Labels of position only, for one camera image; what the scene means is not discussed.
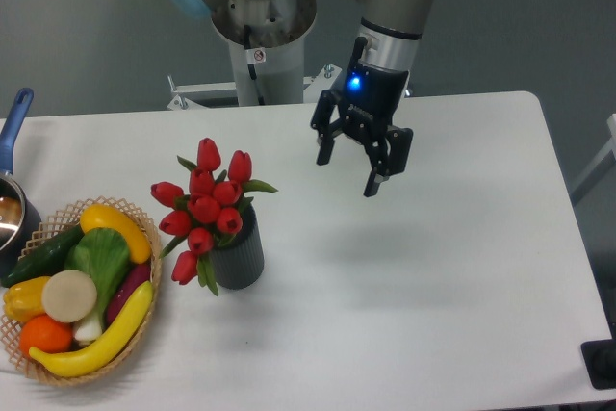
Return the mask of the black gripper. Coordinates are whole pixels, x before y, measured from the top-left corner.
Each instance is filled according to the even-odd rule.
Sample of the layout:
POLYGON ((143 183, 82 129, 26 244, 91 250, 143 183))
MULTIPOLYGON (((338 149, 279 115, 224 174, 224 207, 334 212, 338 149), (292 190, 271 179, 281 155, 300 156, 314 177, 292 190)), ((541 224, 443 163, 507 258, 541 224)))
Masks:
POLYGON ((363 61, 369 39, 355 39, 340 90, 324 90, 310 126, 318 132, 318 166, 327 165, 335 138, 343 132, 365 145, 371 163, 364 196, 377 195, 382 183, 405 171, 413 130, 393 126, 393 115, 409 79, 408 70, 389 69, 363 61), (331 121, 338 107, 340 120, 331 121))

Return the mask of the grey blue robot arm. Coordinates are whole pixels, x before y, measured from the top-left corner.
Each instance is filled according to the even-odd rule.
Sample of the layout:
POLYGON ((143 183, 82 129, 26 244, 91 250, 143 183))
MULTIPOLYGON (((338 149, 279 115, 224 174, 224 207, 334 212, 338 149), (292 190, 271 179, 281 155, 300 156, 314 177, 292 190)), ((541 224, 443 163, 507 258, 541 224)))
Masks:
MULTIPOLYGON (((321 92, 311 127, 317 162, 326 165, 337 137, 361 144, 371 170, 365 196, 402 173, 413 133, 393 122, 434 0, 355 0, 363 7, 346 71, 321 92)), ((209 19, 227 42, 242 106, 304 99, 304 41, 316 0, 172 0, 185 14, 209 19)))

